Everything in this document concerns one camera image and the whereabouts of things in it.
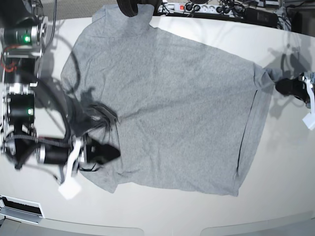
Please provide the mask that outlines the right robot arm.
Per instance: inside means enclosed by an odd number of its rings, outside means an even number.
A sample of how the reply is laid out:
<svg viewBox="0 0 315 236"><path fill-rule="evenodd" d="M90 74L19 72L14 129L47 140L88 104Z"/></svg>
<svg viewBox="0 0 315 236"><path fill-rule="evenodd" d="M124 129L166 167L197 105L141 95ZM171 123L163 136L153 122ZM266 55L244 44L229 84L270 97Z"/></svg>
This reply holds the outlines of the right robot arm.
<svg viewBox="0 0 315 236"><path fill-rule="evenodd" d="M84 115L78 122L68 119L61 101L41 78L42 57L51 45L53 32L48 32L48 18L39 0L3 0L0 3L0 64L5 86L0 133L2 152L19 170L31 155L38 162L67 165L74 151L74 140L80 141L83 163L103 165L120 157L120 151L88 136L88 131L109 127L106 114L100 120ZM39 137L34 127L36 91L49 98L60 113L65 126L63 138Z"/></svg>

